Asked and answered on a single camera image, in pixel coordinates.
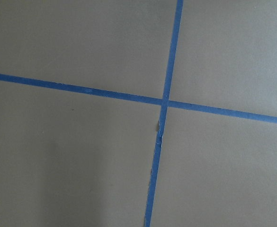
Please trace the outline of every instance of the floor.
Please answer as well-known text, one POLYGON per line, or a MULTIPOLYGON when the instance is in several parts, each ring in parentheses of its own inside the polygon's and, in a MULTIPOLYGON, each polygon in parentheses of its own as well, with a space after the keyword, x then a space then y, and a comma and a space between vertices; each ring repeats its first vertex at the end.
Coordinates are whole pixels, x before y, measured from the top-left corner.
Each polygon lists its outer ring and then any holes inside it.
POLYGON ((277 0, 0 1, 0 227, 277 227, 277 0))

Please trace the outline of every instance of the blue grout line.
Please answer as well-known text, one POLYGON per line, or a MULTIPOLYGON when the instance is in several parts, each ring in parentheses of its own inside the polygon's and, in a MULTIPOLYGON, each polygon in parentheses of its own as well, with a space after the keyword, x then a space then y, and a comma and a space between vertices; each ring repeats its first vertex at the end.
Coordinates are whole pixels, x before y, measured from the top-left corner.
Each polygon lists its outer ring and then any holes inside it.
POLYGON ((115 92, 115 91, 106 91, 106 90, 100 90, 100 89, 89 88, 89 87, 80 87, 80 86, 75 86, 75 85, 61 84, 61 83, 43 81, 43 80, 38 80, 38 79, 29 79, 29 78, 15 77, 15 76, 0 74, 0 80, 18 83, 18 84, 32 85, 32 86, 37 86, 37 87, 46 87, 46 88, 51 88, 51 89, 63 90, 63 91, 84 93, 84 94, 89 94, 89 95, 93 95, 93 96, 110 97, 110 98, 130 100, 130 101, 135 101, 135 102, 140 102, 140 103, 161 105, 161 99, 159 99, 159 98, 137 96, 137 95, 131 95, 131 94, 120 93, 120 92, 115 92))
POLYGON ((159 161, 161 156, 161 144, 162 144, 162 137, 164 133, 167 109, 168 109, 168 103, 169 103, 170 88, 172 83, 182 5, 183 5, 183 0, 178 0, 176 5, 173 32, 172 32, 172 38, 171 38, 171 44, 170 44, 170 52, 169 52, 169 59, 168 59, 168 65, 167 65, 165 85, 164 85, 163 94, 162 94, 161 112, 159 116, 159 130, 157 132, 157 137, 156 137, 148 198, 147 198, 147 204, 146 204, 145 223, 144 223, 145 227, 150 227, 150 224, 151 224, 157 174, 158 174, 159 161))
POLYGON ((182 103, 177 101, 169 101, 169 107, 185 109, 185 110, 194 110, 194 111, 206 112, 211 114, 219 114, 219 115, 225 115, 225 116, 231 116, 231 117, 239 117, 239 118, 277 124, 277 117, 256 114, 256 113, 242 112, 237 110, 222 109, 222 108, 211 107, 206 105, 197 105, 197 104, 182 103))

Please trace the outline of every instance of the horizontal blue line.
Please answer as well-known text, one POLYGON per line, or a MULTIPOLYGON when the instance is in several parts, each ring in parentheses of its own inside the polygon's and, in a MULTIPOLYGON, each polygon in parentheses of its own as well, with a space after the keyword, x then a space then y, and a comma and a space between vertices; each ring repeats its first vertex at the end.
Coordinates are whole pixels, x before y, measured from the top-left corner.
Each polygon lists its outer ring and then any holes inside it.
POLYGON ((219 114, 219 115, 225 115, 225 116, 231 116, 231 117, 239 117, 239 118, 277 124, 277 117, 236 111, 236 110, 221 109, 221 108, 211 107, 206 105, 197 105, 197 104, 182 103, 177 101, 169 101, 169 107, 185 109, 185 110, 194 110, 194 111, 200 111, 200 112, 211 113, 211 114, 219 114))
POLYGON ((120 93, 115 91, 106 91, 106 90, 100 90, 100 89, 89 88, 89 87, 80 87, 76 85, 61 84, 61 83, 55 83, 50 81, 38 80, 38 79, 29 79, 24 77, 16 77, 16 76, 0 74, 0 80, 18 83, 18 84, 32 85, 37 87, 46 87, 51 89, 63 90, 63 91, 84 93, 84 94, 93 95, 93 96, 110 97, 110 98, 117 98, 117 99, 140 102, 140 103, 161 105, 161 99, 159 98, 137 96, 137 95, 131 95, 131 94, 120 93))

